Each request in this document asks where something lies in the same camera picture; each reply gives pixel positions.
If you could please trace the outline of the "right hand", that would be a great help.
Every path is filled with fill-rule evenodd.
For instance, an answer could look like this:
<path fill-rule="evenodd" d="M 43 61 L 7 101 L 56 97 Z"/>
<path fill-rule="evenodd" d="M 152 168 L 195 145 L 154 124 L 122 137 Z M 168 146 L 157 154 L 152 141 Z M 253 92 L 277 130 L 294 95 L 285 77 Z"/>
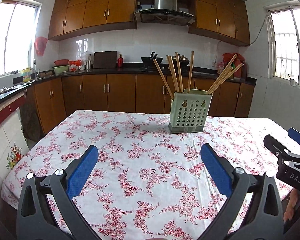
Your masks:
<path fill-rule="evenodd" d="M 287 220 L 292 220 L 295 212 L 295 206 L 297 205 L 297 202 L 299 201 L 299 194 L 297 189 L 292 189 L 292 191 L 289 194 L 289 202 L 286 207 L 286 211 L 283 214 L 283 221 L 286 222 Z"/>

